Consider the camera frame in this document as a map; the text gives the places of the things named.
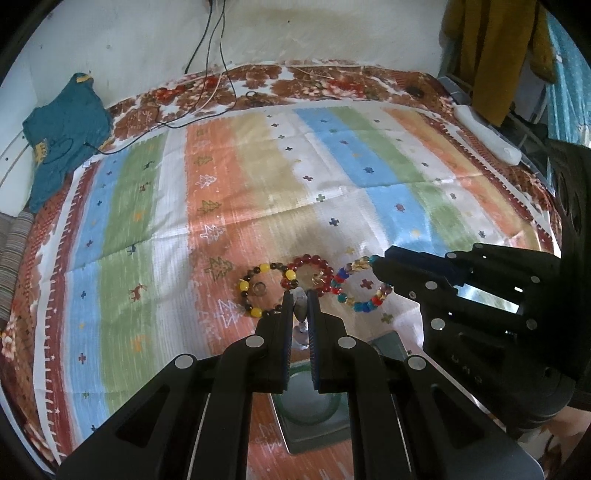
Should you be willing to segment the person's right hand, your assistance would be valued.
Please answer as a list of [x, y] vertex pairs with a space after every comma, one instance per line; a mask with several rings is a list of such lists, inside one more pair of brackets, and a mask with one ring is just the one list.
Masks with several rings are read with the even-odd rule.
[[519, 445], [541, 465], [550, 478], [571, 456], [590, 426], [588, 411], [565, 407], [546, 425], [519, 440]]

